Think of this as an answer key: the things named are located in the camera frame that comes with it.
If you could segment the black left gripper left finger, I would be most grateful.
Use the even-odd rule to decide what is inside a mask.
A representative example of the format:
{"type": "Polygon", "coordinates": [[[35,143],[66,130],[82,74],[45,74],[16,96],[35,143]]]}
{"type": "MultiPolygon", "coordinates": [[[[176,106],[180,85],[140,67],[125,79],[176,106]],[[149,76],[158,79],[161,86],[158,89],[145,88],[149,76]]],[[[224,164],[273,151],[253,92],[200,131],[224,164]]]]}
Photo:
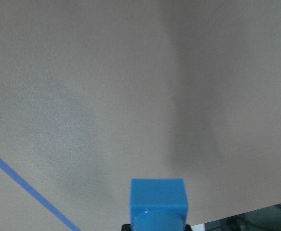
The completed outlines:
{"type": "Polygon", "coordinates": [[[121,231],[131,231],[131,225],[130,224],[123,224],[121,226],[121,231]]]}

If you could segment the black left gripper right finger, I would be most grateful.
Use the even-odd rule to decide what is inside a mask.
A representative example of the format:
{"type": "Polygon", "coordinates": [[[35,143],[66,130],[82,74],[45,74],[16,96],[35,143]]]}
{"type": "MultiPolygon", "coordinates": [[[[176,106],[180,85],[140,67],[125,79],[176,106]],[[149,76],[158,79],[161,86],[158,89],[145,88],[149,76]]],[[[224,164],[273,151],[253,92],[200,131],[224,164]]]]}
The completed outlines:
{"type": "Polygon", "coordinates": [[[192,231],[191,226],[187,224],[187,225],[185,226],[185,231],[192,231]]]}

